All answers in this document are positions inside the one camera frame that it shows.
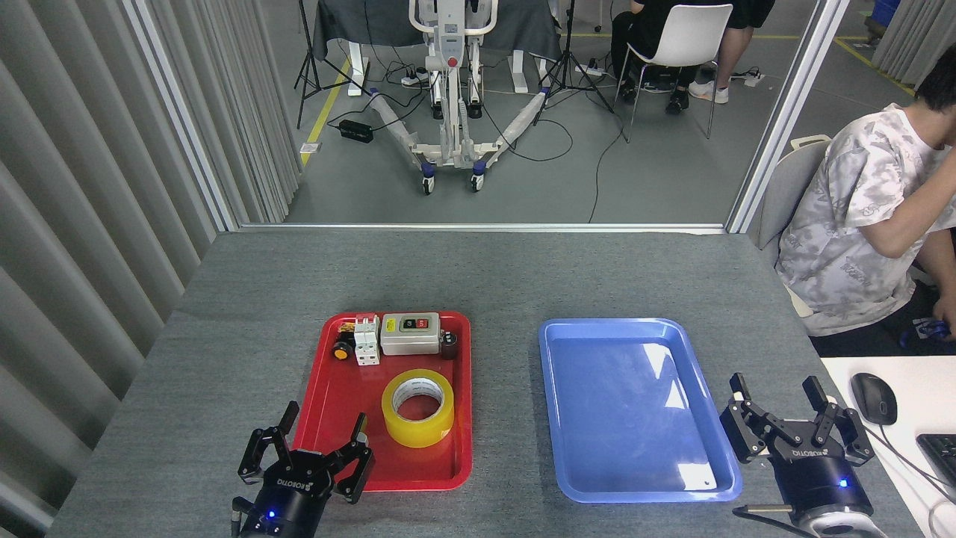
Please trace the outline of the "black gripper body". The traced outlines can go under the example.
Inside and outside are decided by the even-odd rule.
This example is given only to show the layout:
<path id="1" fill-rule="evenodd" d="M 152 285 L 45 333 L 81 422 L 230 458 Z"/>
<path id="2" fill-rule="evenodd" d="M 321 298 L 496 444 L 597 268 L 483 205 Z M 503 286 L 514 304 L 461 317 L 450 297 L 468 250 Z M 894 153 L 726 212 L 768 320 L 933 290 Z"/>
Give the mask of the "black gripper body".
<path id="1" fill-rule="evenodd" d="M 314 537 L 331 497 L 332 475 L 327 457 L 291 451 L 265 470 L 263 486 L 253 503 L 239 498 L 240 537 Z"/>
<path id="2" fill-rule="evenodd" d="M 822 447 L 808 437 L 798 447 L 784 439 L 774 442 L 774 473 L 781 497 L 792 507 L 792 518 L 813 518 L 820 514 L 850 511 L 868 516 L 873 507 L 863 490 L 845 451 L 835 439 Z"/>

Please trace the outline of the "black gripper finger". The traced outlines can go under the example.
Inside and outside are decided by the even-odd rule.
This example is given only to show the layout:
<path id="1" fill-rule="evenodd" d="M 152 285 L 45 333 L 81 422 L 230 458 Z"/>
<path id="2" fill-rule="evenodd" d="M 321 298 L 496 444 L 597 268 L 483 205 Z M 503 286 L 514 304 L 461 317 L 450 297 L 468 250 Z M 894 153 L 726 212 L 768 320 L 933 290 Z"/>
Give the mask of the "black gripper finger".
<path id="1" fill-rule="evenodd" d="M 359 413 L 348 442 L 329 456 L 329 470 L 335 485 L 332 490 L 341 495 L 349 504 L 357 504 L 373 468 L 373 451 L 369 446 L 366 429 L 368 416 Z M 337 479 L 341 471 L 355 463 L 352 474 Z"/>
<path id="2" fill-rule="evenodd" d="M 816 376 L 810 375 L 804 380 L 803 390 L 810 405 L 817 411 L 817 416 L 813 420 L 816 429 L 812 435 L 809 435 L 810 443 L 817 448 L 822 448 L 830 438 L 833 426 L 836 426 L 846 459 L 851 466 L 863 466 L 869 462 L 875 454 L 858 411 L 843 408 L 833 398 L 827 396 Z"/>
<path id="3" fill-rule="evenodd" d="M 281 466 L 286 466 L 289 469 L 293 467 L 286 436 L 291 431 L 291 426 L 296 422 L 298 412 L 298 403 L 290 401 L 278 425 L 266 429 L 257 428 L 252 431 L 237 470 L 241 479 L 260 479 L 262 477 L 261 460 L 269 446 L 273 446 L 276 450 L 278 463 Z"/>
<path id="4" fill-rule="evenodd" d="M 720 420 L 739 462 L 751 462 L 775 437 L 792 444 L 792 430 L 785 422 L 752 402 L 741 372 L 728 382 L 732 396 Z"/>

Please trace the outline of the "person's hand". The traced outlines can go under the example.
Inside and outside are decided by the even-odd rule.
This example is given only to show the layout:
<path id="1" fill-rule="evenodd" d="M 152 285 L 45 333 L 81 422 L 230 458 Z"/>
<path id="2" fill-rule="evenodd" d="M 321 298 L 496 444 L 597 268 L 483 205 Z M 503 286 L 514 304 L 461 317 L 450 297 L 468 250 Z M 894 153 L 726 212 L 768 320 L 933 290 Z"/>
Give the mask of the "person's hand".
<path id="1" fill-rule="evenodd" d="M 943 321 L 950 330 L 949 336 L 945 341 L 954 341 L 955 339 L 955 316 L 956 316 L 956 297 L 954 291 L 943 292 L 933 306 L 933 317 Z"/>

